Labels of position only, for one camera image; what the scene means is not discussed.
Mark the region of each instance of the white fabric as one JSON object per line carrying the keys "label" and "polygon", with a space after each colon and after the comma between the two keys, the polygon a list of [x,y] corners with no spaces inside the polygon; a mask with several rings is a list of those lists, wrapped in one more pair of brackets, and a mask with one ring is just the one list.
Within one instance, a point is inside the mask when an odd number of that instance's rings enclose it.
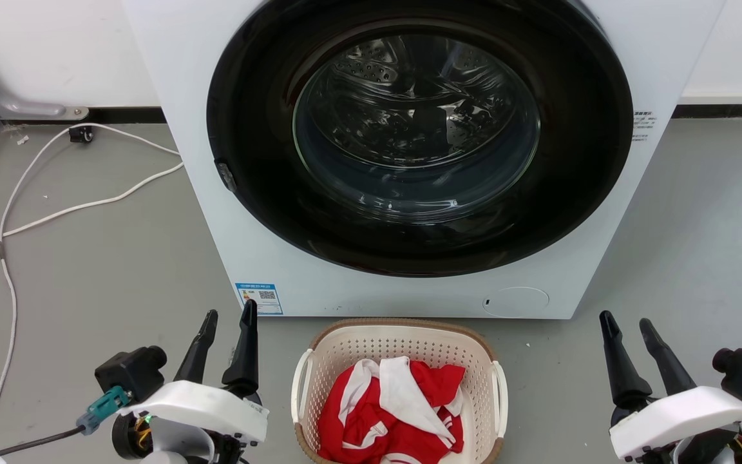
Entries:
{"label": "white fabric", "polygon": [[351,372],[351,376],[348,377],[348,383],[345,384],[345,391],[343,391],[342,399],[339,402],[338,417],[342,426],[345,426],[345,418],[356,408],[359,399],[368,390],[372,377],[379,377],[379,366],[377,366],[376,362],[370,359],[363,359],[354,364],[354,370]]}
{"label": "white fabric", "polygon": [[457,387],[457,394],[454,396],[454,399],[451,400],[450,403],[445,405],[445,409],[448,409],[448,412],[451,413],[451,415],[460,415],[462,412],[462,390],[460,387]]}
{"label": "white fabric", "polygon": [[451,446],[454,435],[442,425],[408,366],[407,356],[383,359],[379,364],[379,405],[398,420],[437,435]]}
{"label": "white fabric", "polygon": [[403,454],[401,452],[389,452],[383,459],[380,460],[380,464],[422,464],[412,456]]}
{"label": "white fabric", "polygon": [[377,437],[384,437],[388,434],[388,427],[386,427],[383,423],[383,421],[379,421],[375,423],[375,425],[368,430],[368,434],[363,437],[363,442],[357,445],[352,445],[351,443],[348,443],[347,441],[342,441],[342,447],[344,449],[367,449],[367,447],[374,444],[374,440],[377,439]]}

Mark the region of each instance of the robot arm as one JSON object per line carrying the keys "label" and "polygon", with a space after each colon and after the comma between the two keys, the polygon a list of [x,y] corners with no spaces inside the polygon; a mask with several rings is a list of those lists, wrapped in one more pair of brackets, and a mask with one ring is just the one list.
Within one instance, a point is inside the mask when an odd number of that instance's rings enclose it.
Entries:
{"label": "robot arm", "polygon": [[116,385],[135,401],[119,410],[111,439],[126,459],[148,463],[236,464],[247,446],[265,440],[268,409],[256,390],[256,305],[245,303],[241,332],[223,387],[202,385],[208,350],[214,343],[217,312],[209,311],[173,382],[159,368],[159,347],[119,353],[95,370],[103,391]]}
{"label": "robot arm", "polygon": [[618,458],[645,464],[742,464],[742,349],[722,349],[713,365],[721,388],[698,387],[651,321],[640,329],[668,397],[651,397],[609,311],[600,315],[615,410],[609,435]]}

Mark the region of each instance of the washing machine door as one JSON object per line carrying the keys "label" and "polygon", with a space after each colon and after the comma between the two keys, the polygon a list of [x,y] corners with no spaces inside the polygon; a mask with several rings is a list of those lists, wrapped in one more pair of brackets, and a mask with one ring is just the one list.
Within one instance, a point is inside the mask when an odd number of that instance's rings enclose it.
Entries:
{"label": "washing machine door", "polygon": [[274,234],[371,273],[451,276],[585,220],[633,113],[580,5],[271,0],[219,59],[208,128],[221,178]]}

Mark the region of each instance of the laundry basket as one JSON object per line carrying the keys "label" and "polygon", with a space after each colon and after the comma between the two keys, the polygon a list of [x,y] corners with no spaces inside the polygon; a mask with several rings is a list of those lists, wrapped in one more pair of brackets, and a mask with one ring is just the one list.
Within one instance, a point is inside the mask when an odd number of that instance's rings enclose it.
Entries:
{"label": "laundry basket", "polygon": [[336,377],[360,359],[379,362],[396,356],[430,367],[466,368],[460,385],[463,449],[448,453],[441,464],[495,462],[503,447],[509,405],[506,374],[491,347],[470,329],[409,319],[342,320],[317,335],[301,356],[291,387],[291,418],[303,452],[320,464],[332,462],[317,455],[317,422]]}

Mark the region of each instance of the black cable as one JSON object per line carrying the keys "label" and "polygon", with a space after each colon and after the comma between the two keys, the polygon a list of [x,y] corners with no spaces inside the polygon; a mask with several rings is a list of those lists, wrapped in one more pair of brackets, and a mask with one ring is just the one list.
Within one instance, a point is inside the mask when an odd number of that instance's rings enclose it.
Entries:
{"label": "black cable", "polygon": [[6,447],[5,449],[0,449],[0,456],[4,456],[12,452],[21,451],[23,449],[30,449],[30,447],[38,447],[39,445],[44,445],[45,443],[51,443],[51,441],[62,440],[63,438],[67,438],[67,437],[73,437],[73,435],[79,434],[79,432],[82,432],[82,430],[84,429],[85,429],[85,426],[80,425],[76,429],[70,429],[67,432],[62,432],[61,434],[51,435],[50,437],[45,437],[45,438],[39,438],[39,440],[27,441],[27,443],[22,443],[21,445]]}

